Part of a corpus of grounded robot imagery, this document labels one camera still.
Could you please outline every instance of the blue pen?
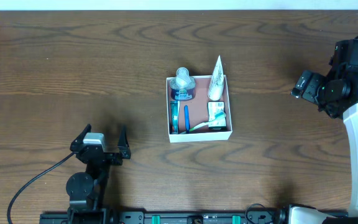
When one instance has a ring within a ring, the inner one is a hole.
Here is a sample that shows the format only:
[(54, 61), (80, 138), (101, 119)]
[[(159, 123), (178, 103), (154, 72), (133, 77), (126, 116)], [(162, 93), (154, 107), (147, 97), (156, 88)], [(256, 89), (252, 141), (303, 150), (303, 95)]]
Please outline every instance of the blue pen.
[(190, 133), (190, 119), (189, 119), (189, 109), (187, 105), (185, 106), (185, 125), (186, 125), (186, 133)]

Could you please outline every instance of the toothbrush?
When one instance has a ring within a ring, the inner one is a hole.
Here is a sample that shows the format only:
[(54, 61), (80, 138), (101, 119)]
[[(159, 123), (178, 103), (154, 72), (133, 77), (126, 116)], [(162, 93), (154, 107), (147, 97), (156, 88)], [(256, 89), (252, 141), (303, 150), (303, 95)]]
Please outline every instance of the toothbrush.
[(224, 119), (225, 117), (226, 117), (226, 113), (223, 112), (223, 111), (221, 111), (221, 112), (219, 112), (218, 114), (215, 115), (215, 119), (213, 119), (212, 121), (207, 121), (207, 122), (203, 122), (203, 123), (201, 123), (201, 124), (197, 124), (194, 128), (191, 128), (191, 129), (189, 130), (189, 132), (192, 132), (192, 131), (194, 131), (194, 130), (200, 128), (200, 127), (203, 127), (203, 126), (212, 124), (213, 122), (218, 121), (218, 120), (220, 120), (220, 119)]

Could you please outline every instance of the white backdrop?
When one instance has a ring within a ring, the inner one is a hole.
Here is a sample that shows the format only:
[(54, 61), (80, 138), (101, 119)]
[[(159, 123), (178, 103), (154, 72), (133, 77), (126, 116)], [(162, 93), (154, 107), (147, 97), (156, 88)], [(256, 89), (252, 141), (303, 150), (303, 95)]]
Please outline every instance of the white backdrop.
[(358, 9), (358, 0), (0, 0), (0, 10)]

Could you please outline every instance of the wooden table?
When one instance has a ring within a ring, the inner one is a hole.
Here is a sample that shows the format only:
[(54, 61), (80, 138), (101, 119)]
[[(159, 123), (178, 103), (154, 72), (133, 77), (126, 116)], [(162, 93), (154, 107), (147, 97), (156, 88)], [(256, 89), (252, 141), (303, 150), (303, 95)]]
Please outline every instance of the wooden table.
[[(289, 202), (347, 208), (349, 143), (340, 119), (290, 96), (326, 74), (358, 11), (0, 12), (0, 223), (17, 190), (70, 153), (87, 123), (110, 146), (127, 126), (132, 159), (111, 171), (106, 203), (162, 210), (245, 210)], [(170, 144), (165, 78), (211, 74), (220, 55), (234, 132)], [(15, 223), (68, 208), (70, 159), (30, 185)]]

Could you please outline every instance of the green tape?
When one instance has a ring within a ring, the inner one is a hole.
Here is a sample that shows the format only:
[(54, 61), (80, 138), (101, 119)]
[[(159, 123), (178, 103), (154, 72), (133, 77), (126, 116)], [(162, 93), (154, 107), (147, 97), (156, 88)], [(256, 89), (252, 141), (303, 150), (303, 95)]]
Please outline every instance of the green tape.
[(233, 215), (233, 224), (241, 224), (241, 217), (239, 215)]
[(152, 224), (160, 224), (160, 216), (159, 215), (152, 216)]

